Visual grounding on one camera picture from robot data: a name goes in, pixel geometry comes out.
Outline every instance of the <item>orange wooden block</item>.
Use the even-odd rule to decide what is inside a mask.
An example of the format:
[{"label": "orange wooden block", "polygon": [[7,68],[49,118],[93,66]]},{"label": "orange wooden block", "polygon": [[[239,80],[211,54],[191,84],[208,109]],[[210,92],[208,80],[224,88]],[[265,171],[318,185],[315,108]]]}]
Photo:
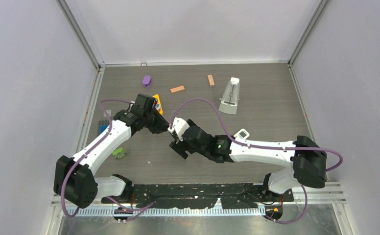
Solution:
[{"label": "orange wooden block", "polygon": [[184,91],[184,86],[180,86],[180,87],[175,87],[175,88],[171,88],[170,89],[171,93],[177,93],[177,92],[180,92],[180,91]]},{"label": "orange wooden block", "polygon": [[214,87],[214,80],[213,80],[213,75],[207,75],[207,78],[209,79],[209,84],[211,87]]}]

